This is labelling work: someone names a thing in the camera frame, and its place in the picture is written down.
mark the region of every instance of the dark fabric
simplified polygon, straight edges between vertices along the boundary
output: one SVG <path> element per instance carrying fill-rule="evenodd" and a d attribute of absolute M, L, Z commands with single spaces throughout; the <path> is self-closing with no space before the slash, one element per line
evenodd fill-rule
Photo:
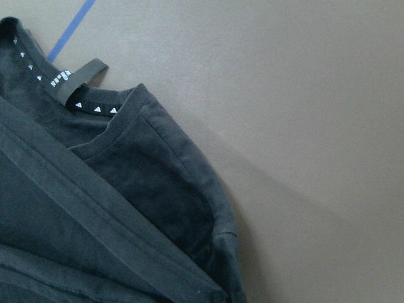
<path fill-rule="evenodd" d="M 0 58 L 0 298 L 245 302 L 223 188 L 144 84 L 63 106 L 12 17 Z"/>

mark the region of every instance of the garment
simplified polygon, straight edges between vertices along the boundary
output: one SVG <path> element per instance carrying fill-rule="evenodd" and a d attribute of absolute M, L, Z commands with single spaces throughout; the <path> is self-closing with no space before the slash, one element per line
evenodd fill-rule
<path fill-rule="evenodd" d="M 58 70 L 0 21 L 0 302 L 243 303 L 234 216 L 144 84 Z"/>

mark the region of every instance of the blue stripe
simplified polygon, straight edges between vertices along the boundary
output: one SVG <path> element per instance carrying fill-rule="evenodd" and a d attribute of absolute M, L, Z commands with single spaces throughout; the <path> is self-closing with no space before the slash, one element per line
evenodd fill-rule
<path fill-rule="evenodd" d="M 74 16 L 73 20 L 71 20 L 67 29 L 64 31 L 59 40 L 56 42 L 53 49 L 50 51 L 47 57 L 50 62 L 53 62 L 53 60 L 60 53 L 66 42 L 69 40 L 70 36 L 73 34 L 80 22 L 83 20 L 84 16 L 94 4 L 94 2 L 95 0 L 86 0 L 80 10 L 77 12 L 76 16 Z"/>

